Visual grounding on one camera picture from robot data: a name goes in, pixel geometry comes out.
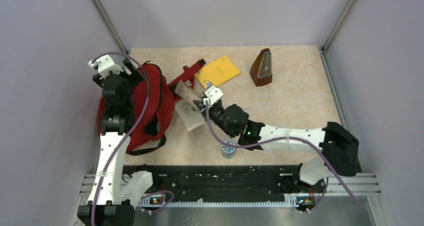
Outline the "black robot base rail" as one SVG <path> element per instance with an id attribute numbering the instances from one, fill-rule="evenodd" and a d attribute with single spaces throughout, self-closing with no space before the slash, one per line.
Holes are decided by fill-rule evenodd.
<path id="1" fill-rule="evenodd" d="M 289 194 L 318 195 L 324 180 L 315 185 L 301 182 L 295 175 L 298 165 L 262 166 L 124 166 L 123 174 L 137 171 L 152 173 L 148 192 L 169 190 L 166 199 L 180 202 L 283 202 Z"/>

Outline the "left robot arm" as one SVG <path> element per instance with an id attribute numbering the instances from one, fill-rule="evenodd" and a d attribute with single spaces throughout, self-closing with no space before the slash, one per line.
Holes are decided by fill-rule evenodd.
<path id="1" fill-rule="evenodd" d="M 150 93 L 148 75 L 142 65 L 128 57 L 126 69 L 110 55 L 98 56 L 89 62 L 97 72 L 93 80 L 102 88 L 104 111 L 100 117 L 100 154 L 94 174 L 92 190 L 84 205 L 77 209 L 77 217 L 84 225 L 133 225 L 135 210 L 142 194 L 155 192 L 160 179 L 142 172 L 122 186 L 124 158 L 131 135 L 144 117 L 149 98 L 146 98 L 139 116 L 135 113 L 134 89 L 146 83 Z"/>

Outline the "colourful treehouse storey book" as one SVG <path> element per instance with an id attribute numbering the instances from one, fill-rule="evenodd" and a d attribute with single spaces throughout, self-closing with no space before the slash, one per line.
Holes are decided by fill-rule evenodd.
<path id="1" fill-rule="evenodd" d="M 206 121 L 193 101 L 200 101 L 198 94 L 188 85 L 179 81 L 174 91 L 181 99 L 175 104 L 175 110 L 187 132 L 206 124 Z"/>

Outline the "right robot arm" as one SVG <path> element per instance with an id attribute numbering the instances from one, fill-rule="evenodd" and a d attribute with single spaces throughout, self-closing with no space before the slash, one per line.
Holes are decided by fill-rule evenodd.
<path id="1" fill-rule="evenodd" d="M 193 100 L 205 118 L 214 138 L 224 146 L 249 150 L 291 150 L 316 154 L 298 167 L 293 185 L 300 192 L 308 191 L 323 178 L 334 175 L 353 177 L 357 174 L 359 140 L 337 122 L 323 128 L 292 129 L 254 122 L 236 104 L 227 108 L 221 100 L 210 106 Z"/>

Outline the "red student backpack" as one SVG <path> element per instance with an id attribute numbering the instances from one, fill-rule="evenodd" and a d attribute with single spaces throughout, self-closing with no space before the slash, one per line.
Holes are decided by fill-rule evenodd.
<path id="1" fill-rule="evenodd" d="M 139 149 L 150 141 L 157 141 L 160 148 L 166 143 L 175 102 L 181 98 L 175 93 L 179 81 L 194 82 L 195 74 L 205 65 L 200 59 L 192 66 L 184 66 L 183 73 L 167 83 L 158 65 L 149 61 L 137 70 L 144 81 L 132 88 L 128 80 L 119 75 L 108 76 L 102 88 L 97 112 L 99 135 L 107 132 L 127 133 L 134 127 L 126 153 L 138 156 L 155 151 L 155 148 Z"/>

